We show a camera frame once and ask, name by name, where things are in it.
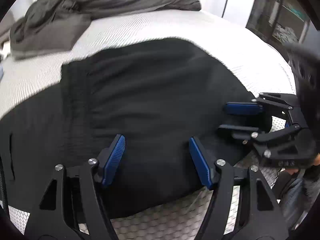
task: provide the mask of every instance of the honeycomb mesh fabric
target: honeycomb mesh fabric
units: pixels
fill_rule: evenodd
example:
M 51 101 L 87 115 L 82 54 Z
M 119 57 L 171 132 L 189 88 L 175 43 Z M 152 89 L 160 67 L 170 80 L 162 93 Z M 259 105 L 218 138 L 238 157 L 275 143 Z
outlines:
M 0 118 L 17 104 L 60 81 L 61 65 L 86 58 L 106 48 L 163 39 L 188 40 L 220 60 L 255 96 L 259 92 L 295 93 L 293 74 L 286 61 L 249 30 L 205 12 L 166 10 L 109 17 L 93 21 L 71 51 L 2 62 Z M 273 130 L 284 127 L 273 119 Z M 237 166 L 258 164 L 248 155 Z M 261 168 L 269 185 L 277 169 Z M 234 228 L 239 201 L 234 187 L 225 233 Z M 193 240 L 206 213 L 212 192 L 205 188 L 172 203 L 147 209 L 112 223 L 120 240 L 183 239 Z M 10 207 L 12 222 L 23 233 L 29 214 Z

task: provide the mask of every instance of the white mattress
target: white mattress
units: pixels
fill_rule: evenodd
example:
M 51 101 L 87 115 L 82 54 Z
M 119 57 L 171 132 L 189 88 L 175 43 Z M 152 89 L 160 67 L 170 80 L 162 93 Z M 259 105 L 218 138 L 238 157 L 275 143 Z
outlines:
M 295 94 L 290 66 L 281 55 L 249 30 L 205 12 L 166 10 L 109 17 L 93 21 L 68 52 L 26 60 L 7 58 L 1 63 L 0 119 L 35 93 L 60 81 L 65 62 L 82 59 L 102 49 L 127 46 L 167 37 L 188 40 L 220 60 L 255 96 L 259 92 Z M 284 121 L 273 119 L 273 130 Z M 258 164 L 249 155 L 237 166 Z M 261 168 L 269 185 L 276 169 Z M 147 209 L 134 216 L 112 220 L 120 240 L 193 240 L 202 223 L 212 192 L 202 189 L 173 203 Z M 239 187 L 234 187 L 225 233 L 234 228 Z M 10 208 L 11 219 L 24 232 L 29 213 Z

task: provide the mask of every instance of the bed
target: bed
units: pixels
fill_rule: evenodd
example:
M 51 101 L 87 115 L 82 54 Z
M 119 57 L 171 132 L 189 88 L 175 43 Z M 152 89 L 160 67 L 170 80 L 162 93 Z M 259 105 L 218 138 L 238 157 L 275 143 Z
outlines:
M 0 119 L 16 105 L 60 81 L 61 65 L 83 59 L 106 48 L 119 48 L 142 41 L 178 38 L 190 41 L 221 61 L 254 96 L 259 92 L 295 94 L 290 66 L 270 45 L 249 30 L 204 11 L 163 10 L 95 20 L 67 52 L 52 53 L 1 63 Z M 273 118 L 272 130 L 284 127 Z M 248 155 L 237 166 L 258 164 Z M 261 168 L 271 186 L 277 169 Z M 113 219 L 120 240 L 193 240 L 208 208 L 212 192 L 201 189 L 172 203 L 149 208 L 127 218 Z M 233 230 L 239 186 L 234 187 L 225 234 Z M 10 207 L 12 222 L 23 233 L 29 213 Z M 86 225 L 79 228 L 88 233 Z

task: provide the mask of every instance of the gray blanket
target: gray blanket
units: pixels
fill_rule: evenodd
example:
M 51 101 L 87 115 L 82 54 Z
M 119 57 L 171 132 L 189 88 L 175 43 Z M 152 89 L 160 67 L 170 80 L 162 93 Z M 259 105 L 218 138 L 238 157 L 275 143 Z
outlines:
M 201 9 L 198 0 L 37 0 L 10 30 L 14 58 L 72 49 L 92 20 L 157 9 Z

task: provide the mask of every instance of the blue gripper pad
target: blue gripper pad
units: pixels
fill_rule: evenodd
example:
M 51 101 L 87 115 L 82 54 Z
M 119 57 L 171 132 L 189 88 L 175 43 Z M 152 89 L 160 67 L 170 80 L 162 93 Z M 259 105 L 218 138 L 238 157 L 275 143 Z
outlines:
M 202 155 L 202 151 L 205 151 L 202 144 L 199 141 L 197 144 L 195 138 L 191 137 L 189 139 L 189 152 L 191 154 L 193 163 L 196 167 L 202 185 L 211 190 L 213 183 L 211 181 L 210 168 Z
M 224 111 L 227 114 L 235 115 L 256 115 L 263 112 L 261 105 L 257 103 L 237 103 L 228 102 L 224 107 Z
M 125 138 L 123 135 L 118 134 L 108 148 L 108 152 L 111 153 L 106 165 L 103 167 L 103 176 L 101 181 L 103 187 L 107 187 L 113 181 L 116 170 L 124 153 L 124 149 Z

